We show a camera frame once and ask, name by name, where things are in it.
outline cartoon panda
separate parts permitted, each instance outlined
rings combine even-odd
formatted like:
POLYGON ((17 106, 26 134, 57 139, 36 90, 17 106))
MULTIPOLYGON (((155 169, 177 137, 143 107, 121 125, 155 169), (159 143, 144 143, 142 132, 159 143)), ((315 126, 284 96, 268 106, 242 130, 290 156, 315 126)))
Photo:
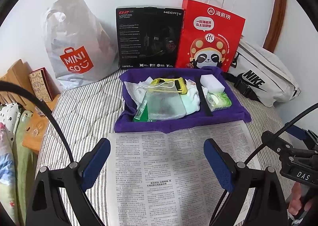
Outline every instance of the cartoon panda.
POLYGON ((227 44, 224 39, 209 33, 204 38, 198 38, 193 41, 190 49, 190 63, 186 67, 221 67, 227 51, 227 44))

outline black buckle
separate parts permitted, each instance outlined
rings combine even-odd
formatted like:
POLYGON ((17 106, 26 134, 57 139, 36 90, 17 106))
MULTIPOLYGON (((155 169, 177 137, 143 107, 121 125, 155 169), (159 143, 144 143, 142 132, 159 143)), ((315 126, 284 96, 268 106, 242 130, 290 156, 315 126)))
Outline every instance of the black buckle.
POLYGON ((242 94, 245 98, 248 98, 250 93, 253 91, 249 85, 243 80, 238 79, 234 84, 234 87, 242 94))

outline screw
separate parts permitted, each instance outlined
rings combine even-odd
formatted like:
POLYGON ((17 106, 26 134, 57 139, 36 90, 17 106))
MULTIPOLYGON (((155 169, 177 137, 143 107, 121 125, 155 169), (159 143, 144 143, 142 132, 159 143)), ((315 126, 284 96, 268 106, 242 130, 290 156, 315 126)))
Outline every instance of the screw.
POLYGON ((47 170, 47 168, 45 166, 40 168, 40 172, 45 172, 47 170))
POLYGON ((268 167, 267 170, 271 173, 275 172, 275 169, 273 167, 268 167))
POLYGON ((245 164, 241 161, 239 161, 236 165, 241 169, 245 168, 245 164))
POLYGON ((74 169, 74 168, 76 168, 76 167, 77 167, 77 162, 71 162, 70 168, 71 168, 71 169, 74 169))

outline black cable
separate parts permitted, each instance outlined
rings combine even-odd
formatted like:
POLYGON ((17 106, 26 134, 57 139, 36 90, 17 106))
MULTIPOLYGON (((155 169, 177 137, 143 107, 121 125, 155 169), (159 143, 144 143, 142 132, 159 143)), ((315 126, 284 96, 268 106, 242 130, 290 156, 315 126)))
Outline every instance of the black cable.
MULTIPOLYGON (((300 120, 302 117, 304 117, 305 115, 307 115, 308 113, 312 112, 313 110, 315 110, 316 108, 318 108, 318 103, 312 105, 311 107, 309 107, 308 109, 304 110, 302 113, 300 113, 297 117, 295 117, 293 120, 291 120, 290 122, 286 123, 281 129, 279 129, 272 138, 270 138, 268 140, 272 141, 275 138, 277 138, 278 136, 280 136, 283 132, 285 132, 288 128, 290 128, 294 123, 296 123, 298 120, 300 120)), ((257 147, 254 152, 252 152, 250 154, 250 156, 245 160, 245 164, 247 165, 251 159, 254 158, 254 156, 259 153, 264 147, 266 146, 266 143, 262 143, 259 147, 257 147)))
POLYGON ((4 91, 4 92, 11 92, 11 93, 15 93, 17 95, 20 95, 20 96, 26 98, 27 100, 29 100, 30 102, 32 102, 34 105, 36 105, 44 113, 44 115, 47 116, 47 118, 50 120, 53 127, 55 128, 56 132, 58 133, 58 136, 61 138, 61 140, 66 148, 66 151, 68 153, 68 157, 70 158, 70 162, 74 162, 71 149, 70 149, 70 147, 69 147, 69 145, 68 145, 68 143, 63 135, 63 132, 62 132, 61 128, 58 126, 58 123, 56 122, 54 117, 52 116, 52 111, 50 110, 50 108, 47 106, 47 104, 45 102, 40 101, 32 93, 28 92, 27 90, 23 89, 22 87, 15 85, 15 84, 12 84, 12 83, 9 83, 9 82, 0 81, 0 90, 4 91))
POLYGON ((212 221, 214 220, 215 216, 217 215, 217 211, 220 208, 220 205, 222 204, 222 201, 223 201, 224 197, 226 196, 226 194, 227 194, 227 190, 224 190, 223 194, 221 195, 219 201, 217 202, 217 206, 215 207, 214 212, 213 212, 213 214, 211 216, 211 220, 210 220, 209 226, 212 225, 212 221))

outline red hat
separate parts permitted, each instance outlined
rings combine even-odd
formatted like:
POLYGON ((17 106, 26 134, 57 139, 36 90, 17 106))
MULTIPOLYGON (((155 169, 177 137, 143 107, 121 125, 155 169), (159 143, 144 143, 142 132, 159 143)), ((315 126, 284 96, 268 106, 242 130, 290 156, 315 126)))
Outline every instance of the red hat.
POLYGON ((227 43, 225 43, 223 38, 214 36, 212 33, 208 33, 204 38, 197 38, 193 41, 190 49, 191 57, 195 58, 198 51, 207 48, 213 49, 219 55, 221 62, 225 60, 225 54, 228 53, 227 43))

